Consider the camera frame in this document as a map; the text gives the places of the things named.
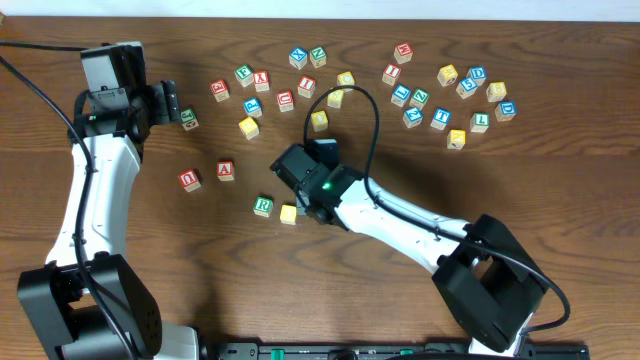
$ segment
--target white wall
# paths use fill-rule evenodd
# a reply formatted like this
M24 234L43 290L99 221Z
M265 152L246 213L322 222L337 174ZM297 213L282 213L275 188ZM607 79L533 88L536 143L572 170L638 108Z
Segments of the white wall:
M0 0L5 15L640 22L640 0Z

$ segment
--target wooden tabletop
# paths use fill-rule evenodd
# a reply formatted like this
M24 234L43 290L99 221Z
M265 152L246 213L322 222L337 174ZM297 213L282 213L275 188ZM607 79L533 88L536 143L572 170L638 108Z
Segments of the wooden tabletop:
M173 79L182 107L200 127L154 127L135 180L127 228L128 261L158 302L163 319L196 325L211 339L265 342L423 342L466 335L432 284L404 255L366 236L299 218L278 219L292 192L269 165L302 139L312 101L351 71L381 112L372 177L426 209L474 221L503 221L566 292L570 321L535 333L537 341L584 342L593 359L636 359L640 337L640 27L625 24L292 21L223 19L7 18L2 39L95 47L140 40L147 79ZM400 82L431 94L423 124L407 129L381 81L394 45L409 41L413 59ZM323 46L327 65L301 71L295 47ZM2 56L71 114L87 88L77 53L2 48ZM504 81L518 115L447 150L448 129L469 129L476 111L493 114L485 85L462 100L442 88L438 69L486 68ZM271 90L242 88L233 70L267 70ZM302 75L317 80L312 99L296 92ZM224 79L231 99L217 103L210 82ZM276 92L292 90L295 110L280 113ZM242 101L264 106L260 135L238 128ZM436 107L452 112L447 131L429 127ZM362 169L373 129L366 99L346 94L342 109L322 109L344 162ZM44 357L16 296L22 271L39 268L66 207L72 158L66 129L51 109L0 71L0 358ZM236 180L215 165L232 159ZM185 192L178 174L196 168L201 189ZM258 195L275 200L266 219ZM533 323L560 316L549 293Z

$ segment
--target wooden block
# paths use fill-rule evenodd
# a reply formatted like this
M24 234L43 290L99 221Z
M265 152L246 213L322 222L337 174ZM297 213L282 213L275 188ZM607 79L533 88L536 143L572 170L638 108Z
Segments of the wooden block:
M250 117L260 117L262 116L262 107L260 106L260 102L257 98L251 98L244 102L244 111L247 113L247 116Z
M356 79L351 74L351 71L343 72L338 75L338 85L355 85ZM342 89L344 92L349 92L352 89Z
M319 68L320 66L327 64L327 53L324 52L322 46L318 46L311 50L311 64L315 68Z
M253 205L253 212L256 215L269 217L271 210L273 210L273 200L258 196L256 203Z
M344 90L336 90L327 96L327 105L332 108L340 109L342 106L342 98L344 97Z
M489 114L487 113L475 113L471 117L471 124L469 126L471 132L484 133L489 128Z
M398 64L404 64L411 60L411 56L413 56L413 49L409 46L409 43L400 44L396 46L393 56L396 58Z
M507 87L503 82L491 83L487 87L487 100L489 102L501 101L507 96Z
M187 192L192 192L202 186L198 179L198 175L196 175L196 172L193 169L180 174L178 178L180 179L180 184L182 184L182 187L187 190Z
M189 131L198 127L198 120L196 119L196 114L193 112L193 109L189 108L180 113L180 118L182 119L182 127Z
M416 89L413 92L413 96L411 96L411 101L409 101L409 106L415 106L418 109L422 110L424 105L429 100L429 93L422 89Z
M451 130L447 136L447 149L460 150L465 144L464 130Z
M327 113L322 110L311 114L311 124L313 124L313 131L315 132L328 129L329 118L327 117Z
M256 84L256 91L269 91L269 74L266 71L253 74L253 82Z
M258 128L258 124L251 118L248 117L242 121L240 121L240 130L244 136L247 137L247 140L251 140L256 137L260 133L260 129Z
M235 170L231 161L221 161L218 163L218 179L220 181L232 181L234 179Z
M438 81L443 87L453 84L454 82L456 82L457 78L458 72L456 71L456 68L453 67L453 65L447 65L441 68L438 72Z
M496 119L509 121L516 116L516 104L513 101L503 101L496 107Z
M303 76L298 83L298 94L310 99L314 91L316 91L316 81Z
M407 125L408 128L420 125L422 119L422 112L420 112L418 108L408 108L404 112L404 116L402 117L402 120L404 120L404 124Z
M280 106L281 112L293 110L293 94L291 91L278 93L276 98L278 99L278 106Z
M398 85L391 95L391 102L403 107L404 103L407 102L409 95L411 95L411 89L404 85Z
M450 112L445 109L437 108L436 113L433 115L433 120L431 120L431 127L438 130L444 130L444 128L447 127L450 118Z
M396 80L400 77L400 68L391 64L387 65L382 73L382 82L385 82L391 86L396 84Z
M236 69L236 79L240 82L242 87L247 87L253 84L253 71L248 65L242 65Z
M461 98L466 99L478 90L478 85L470 78L460 80L456 92Z
M213 93L213 97L216 98L217 102L227 100L229 98L229 89L227 88L227 84L224 83L224 80L212 82L211 92Z
M298 70L307 65L308 59L309 56L307 55L307 52L299 46L293 49L289 54L289 64Z
M280 221L283 224L295 225L296 224L297 209L295 206L282 205L280 211Z
M480 86L484 84L485 80L487 80L487 72L484 70L483 66L474 66L469 69L469 72L467 72L467 77L473 80L476 85Z

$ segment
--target green block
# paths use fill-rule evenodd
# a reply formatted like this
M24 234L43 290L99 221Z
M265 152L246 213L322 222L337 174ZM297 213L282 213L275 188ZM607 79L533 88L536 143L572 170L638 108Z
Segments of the green block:
M248 76L253 75L253 71L247 65L242 65L238 69L236 69L236 77L239 80L246 79Z
M311 56L313 56L315 60L320 60L322 58L326 58L327 53L324 52L322 46L318 46L317 48L311 50Z
M480 126L489 126L489 114L487 113L473 114L473 123Z
M416 89L411 98L421 104L426 104L427 100L429 100L429 93L422 89Z
M280 350L280 349L271 350L271 360L284 360L284 350Z
M193 112L191 108L180 113L180 118L182 119L182 123L188 123L189 121L193 121L196 119L196 114Z
M273 209L273 200L258 196L256 204L253 205L253 212L256 215L269 217Z

